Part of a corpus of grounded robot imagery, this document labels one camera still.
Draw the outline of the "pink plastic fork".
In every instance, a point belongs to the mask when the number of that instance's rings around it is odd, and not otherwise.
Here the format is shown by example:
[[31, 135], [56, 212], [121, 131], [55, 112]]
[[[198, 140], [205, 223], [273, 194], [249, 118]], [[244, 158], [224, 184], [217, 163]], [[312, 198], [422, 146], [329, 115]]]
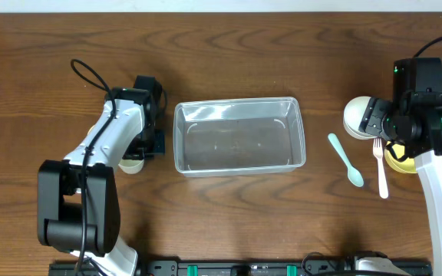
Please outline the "pink plastic fork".
[[380, 138], [374, 138], [373, 141], [373, 155], [375, 159], [377, 160], [378, 165], [378, 191], [379, 196], [383, 199], [387, 199], [389, 197], [389, 191], [388, 191], [388, 183], [386, 180], [386, 175], [384, 171], [384, 164], [383, 164], [383, 158], [384, 158], [384, 151], [383, 151], [383, 145]]

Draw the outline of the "white bowl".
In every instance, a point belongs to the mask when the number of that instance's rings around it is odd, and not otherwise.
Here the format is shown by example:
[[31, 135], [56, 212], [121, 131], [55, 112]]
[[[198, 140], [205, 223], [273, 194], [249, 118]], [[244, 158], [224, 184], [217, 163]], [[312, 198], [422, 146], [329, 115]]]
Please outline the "white bowl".
[[356, 97], [350, 100], [344, 108], [343, 125], [347, 133], [358, 140], [374, 139], [374, 136], [359, 131], [361, 120], [370, 101], [370, 97]]

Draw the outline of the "yellow bowl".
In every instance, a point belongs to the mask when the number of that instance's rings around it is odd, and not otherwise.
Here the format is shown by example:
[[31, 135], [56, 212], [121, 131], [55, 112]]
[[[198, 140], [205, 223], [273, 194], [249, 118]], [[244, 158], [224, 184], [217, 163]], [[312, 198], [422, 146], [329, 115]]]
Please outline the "yellow bowl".
[[[404, 155], [404, 146], [394, 144], [392, 149], [397, 157], [402, 157]], [[417, 173], [413, 159], [408, 158], [403, 162], [399, 162], [387, 149], [384, 149], [384, 158], [386, 163], [396, 172], [409, 174]]]

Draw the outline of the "mint green spoon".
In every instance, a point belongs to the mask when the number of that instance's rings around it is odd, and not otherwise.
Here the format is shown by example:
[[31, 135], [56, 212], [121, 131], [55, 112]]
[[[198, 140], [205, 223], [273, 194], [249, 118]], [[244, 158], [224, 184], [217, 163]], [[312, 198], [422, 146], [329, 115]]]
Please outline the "mint green spoon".
[[359, 188], [363, 187], [364, 179], [361, 173], [351, 164], [337, 136], [334, 133], [328, 134], [328, 141], [334, 147], [336, 153], [339, 155], [342, 162], [345, 164], [347, 169], [348, 180], [356, 187]]

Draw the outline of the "pale grey cup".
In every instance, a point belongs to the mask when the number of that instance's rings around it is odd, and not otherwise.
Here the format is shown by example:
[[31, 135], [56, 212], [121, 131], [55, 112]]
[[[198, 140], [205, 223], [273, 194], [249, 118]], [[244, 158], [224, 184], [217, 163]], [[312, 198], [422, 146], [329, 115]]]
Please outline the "pale grey cup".
[[119, 168], [126, 174], [137, 174], [139, 173], [143, 166], [144, 160], [135, 160], [135, 159], [122, 159], [119, 164]]

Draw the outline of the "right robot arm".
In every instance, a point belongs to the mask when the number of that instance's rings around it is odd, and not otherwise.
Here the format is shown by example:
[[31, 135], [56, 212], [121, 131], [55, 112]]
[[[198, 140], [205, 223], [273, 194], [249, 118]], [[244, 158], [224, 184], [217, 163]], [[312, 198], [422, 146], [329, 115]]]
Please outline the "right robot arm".
[[394, 62], [393, 99], [372, 97], [358, 130], [404, 147], [427, 205], [433, 273], [442, 275], [442, 63], [438, 57]]

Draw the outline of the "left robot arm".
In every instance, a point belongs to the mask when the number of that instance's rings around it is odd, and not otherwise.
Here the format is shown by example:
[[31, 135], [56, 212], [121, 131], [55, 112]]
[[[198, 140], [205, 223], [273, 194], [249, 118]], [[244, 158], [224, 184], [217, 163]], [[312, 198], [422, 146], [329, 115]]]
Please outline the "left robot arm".
[[119, 236], [120, 208], [114, 173], [135, 174], [165, 152], [155, 121], [165, 112], [156, 81], [115, 87], [104, 111], [80, 145], [38, 170], [38, 240], [77, 255], [105, 275], [134, 275], [138, 253]]

